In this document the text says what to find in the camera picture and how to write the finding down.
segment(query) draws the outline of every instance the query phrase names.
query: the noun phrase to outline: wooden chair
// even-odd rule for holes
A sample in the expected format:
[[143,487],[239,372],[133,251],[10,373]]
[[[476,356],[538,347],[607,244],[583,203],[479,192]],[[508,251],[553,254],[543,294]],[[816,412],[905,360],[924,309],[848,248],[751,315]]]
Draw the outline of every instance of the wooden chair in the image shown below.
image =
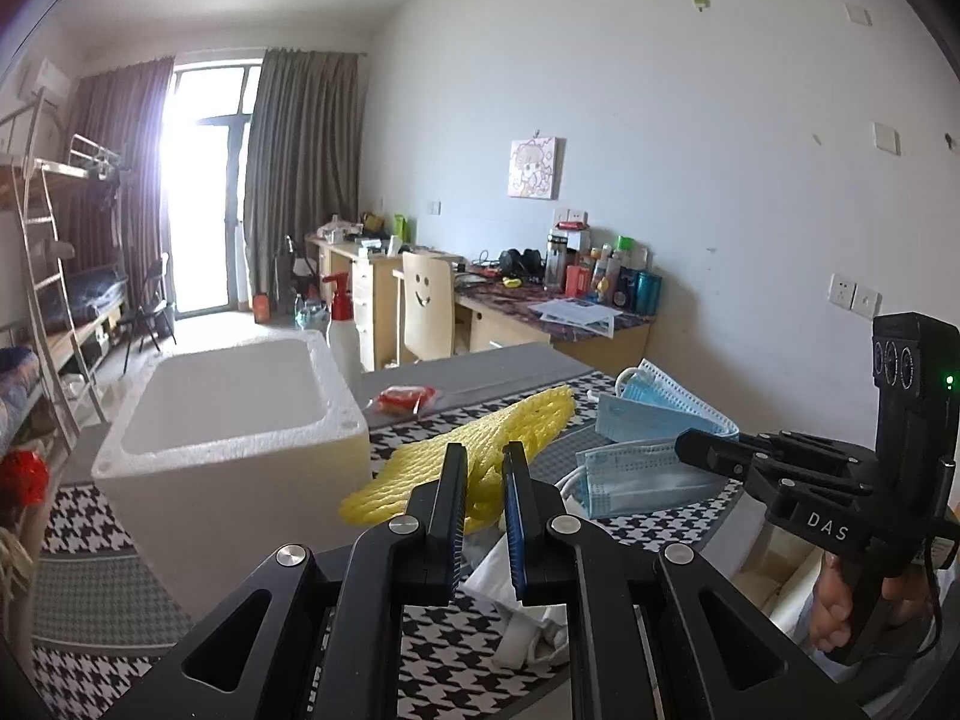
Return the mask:
[[453,355],[453,271],[446,260],[404,252],[403,345],[421,360]]

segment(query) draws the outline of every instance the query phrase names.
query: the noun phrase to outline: smiley face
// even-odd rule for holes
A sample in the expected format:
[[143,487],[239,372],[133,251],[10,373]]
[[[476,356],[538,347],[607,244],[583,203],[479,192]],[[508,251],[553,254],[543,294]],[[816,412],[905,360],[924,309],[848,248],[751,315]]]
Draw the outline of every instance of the smiley face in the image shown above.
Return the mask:
[[[421,283],[421,278],[419,277],[419,274],[416,275],[416,283],[418,284]],[[426,276],[424,276],[424,282],[422,282],[422,286],[424,287],[424,290],[427,290],[430,288],[430,279],[427,278]],[[416,297],[416,302],[421,305],[421,308],[426,308],[430,304],[429,293],[426,295],[426,298],[421,298],[421,294],[419,293],[419,288],[415,287],[414,296]]]

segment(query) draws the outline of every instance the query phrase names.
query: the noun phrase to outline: red object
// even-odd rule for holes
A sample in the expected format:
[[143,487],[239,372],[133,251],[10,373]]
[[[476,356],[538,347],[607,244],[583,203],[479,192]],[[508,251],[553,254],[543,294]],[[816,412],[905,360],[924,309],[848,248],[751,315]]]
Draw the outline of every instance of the red object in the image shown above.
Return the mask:
[[35,452],[16,450],[0,461],[0,498],[18,506],[42,503],[50,482],[46,464]]
[[267,295],[253,295],[253,321],[257,324],[270,322],[270,298]]
[[330,304],[330,319],[333,322],[343,322],[345,319],[353,319],[353,301],[350,299],[350,293],[347,292],[347,279],[350,274],[347,271],[340,271],[339,274],[323,276],[323,283],[329,281],[335,282],[333,285],[333,302]]
[[436,395],[432,386],[388,386],[376,396],[376,405],[383,412],[397,416],[417,415]]
[[590,273],[579,265],[566,266],[566,288],[563,293],[568,298],[582,298],[589,288]]

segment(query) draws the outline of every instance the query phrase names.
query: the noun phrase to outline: cartoon painting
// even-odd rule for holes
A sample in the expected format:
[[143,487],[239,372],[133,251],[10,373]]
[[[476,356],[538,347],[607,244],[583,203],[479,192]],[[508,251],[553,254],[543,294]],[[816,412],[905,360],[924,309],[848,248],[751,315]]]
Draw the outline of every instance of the cartoon painting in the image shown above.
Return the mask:
[[557,139],[514,141],[510,148],[510,197],[553,199]]

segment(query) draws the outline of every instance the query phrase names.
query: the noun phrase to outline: blue surgical mask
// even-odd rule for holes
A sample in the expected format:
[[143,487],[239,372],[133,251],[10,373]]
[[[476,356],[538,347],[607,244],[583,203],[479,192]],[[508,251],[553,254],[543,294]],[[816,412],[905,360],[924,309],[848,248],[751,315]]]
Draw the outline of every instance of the blue surgical mask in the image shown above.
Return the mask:
[[563,480],[591,518],[675,509],[720,494],[725,477],[695,469],[674,450],[684,430],[696,428],[734,437],[736,424],[644,360],[624,371],[616,390],[600,395],[596,430],[614,445],[577,453],[577,466]]
[[681,463],[672,443],[615,443],[577,453],[575,497],[590,519],[677,509],[717,497],[727,483]]

